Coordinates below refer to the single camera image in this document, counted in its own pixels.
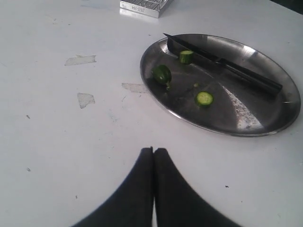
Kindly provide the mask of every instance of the knife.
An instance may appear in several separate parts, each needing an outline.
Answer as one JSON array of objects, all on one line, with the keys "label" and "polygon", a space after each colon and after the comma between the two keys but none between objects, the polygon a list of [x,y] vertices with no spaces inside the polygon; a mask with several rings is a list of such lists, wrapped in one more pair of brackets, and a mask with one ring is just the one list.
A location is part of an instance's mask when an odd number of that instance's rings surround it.
[{"label": "knife", "polygon": [[252,85],[254,85],[255,87],[258,87],[260,89],[262,89],[265,92],[270,93],[271,95],[276,96],[282,89],[282,85],[271,80],[268,79],[264,76],[261,76],[253,71],[250,71],[247,68],[244,68],[242,66],[239,66],[233,62],[230,62],[224,58],[220,58],[212,53],[209,53],[207,51],[204,51],[202,49],[200,49],[199,47],[190,44],[176,36],[172,36],[172,35],[168,35],[163,33],[167,38],[171,39],[172,41],[180,44],[181,46],[185,47],[186,49],[189,49],[191,51],[193,51],[194,53],[207,58],[208,60],[214,62],[215,64],[217,64],[218,66],[225,68],[235,74],[237,74],[238,76],[240,76],[241,78],[245,79],[246,81],[250,82]]}]

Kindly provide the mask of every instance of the cucumber slice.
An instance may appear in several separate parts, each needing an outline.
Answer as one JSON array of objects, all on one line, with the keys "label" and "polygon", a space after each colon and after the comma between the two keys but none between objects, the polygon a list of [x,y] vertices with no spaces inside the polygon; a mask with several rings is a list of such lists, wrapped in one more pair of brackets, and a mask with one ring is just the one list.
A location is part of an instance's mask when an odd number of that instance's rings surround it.
[{"label": "cucumber slice", "polygon": [[181,51],[179,55],[179,61],[182,64],[190,64],[193,60],[193,51]]},{"label": "cucumber slice", "polygon": [[166,85],[170,89],[171,72],[166,65],[159,65],[151,70],[154,79],[161,85]]},{"label": "cucumber slice", "polygon": [[214,101],[214,97],[206,91],[201,91],[195,97],[198,106],[210,105]]}]

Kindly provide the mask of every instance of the silver box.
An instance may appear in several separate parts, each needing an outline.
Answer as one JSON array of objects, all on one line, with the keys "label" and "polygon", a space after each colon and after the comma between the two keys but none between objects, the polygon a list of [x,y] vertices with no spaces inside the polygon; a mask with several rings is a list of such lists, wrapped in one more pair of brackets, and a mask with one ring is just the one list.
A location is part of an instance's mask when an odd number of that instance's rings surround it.
[{"label": "silver box", "polygon": [[159,18],[173,0],[120,0],[120,7]]}]

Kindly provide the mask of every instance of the white table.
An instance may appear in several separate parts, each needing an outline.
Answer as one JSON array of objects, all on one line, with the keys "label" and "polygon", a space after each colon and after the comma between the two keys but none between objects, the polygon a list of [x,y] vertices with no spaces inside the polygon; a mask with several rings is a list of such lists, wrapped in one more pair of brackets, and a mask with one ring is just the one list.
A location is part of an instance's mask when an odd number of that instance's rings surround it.
[{"label": "white table", "polygon": [[[0,19],[0,226],[75,224],[150,146],[244,227],[303,226],[302,115],[273,136],[223,136],[121,86],[142,84],[140,58],[162,32],[203,33],[262,51],[302,93],[302,15],[268,0],[175,0],[159,19],[117,0],[0,0]],[[76,55],[97,62],[65,66]],[[78,93],[95,103],[81,109]]]}]

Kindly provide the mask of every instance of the oval metal tray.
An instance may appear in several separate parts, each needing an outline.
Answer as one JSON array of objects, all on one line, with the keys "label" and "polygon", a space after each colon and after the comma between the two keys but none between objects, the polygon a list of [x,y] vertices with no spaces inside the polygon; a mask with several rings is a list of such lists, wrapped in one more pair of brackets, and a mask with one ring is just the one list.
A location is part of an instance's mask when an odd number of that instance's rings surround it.
[{"label": "oval metal tray", "polygon": [[[241,137],[277,133],[297,118],[299,91],[290,76],[261,52],[234,40],[200,34],[177,35],[204,50],[226,58],[283,85],[276,97],[258,91],[237,76],[218,67],[183,65],[167,47],[167,38],[152,44],[140,63],[142,79],[156,100],[175,116],[206,130]],[[153,67],[165,64],[172,73],[171,90],[153,78]],[[202,90],[213,94],[208,108],[195,104]]]}]

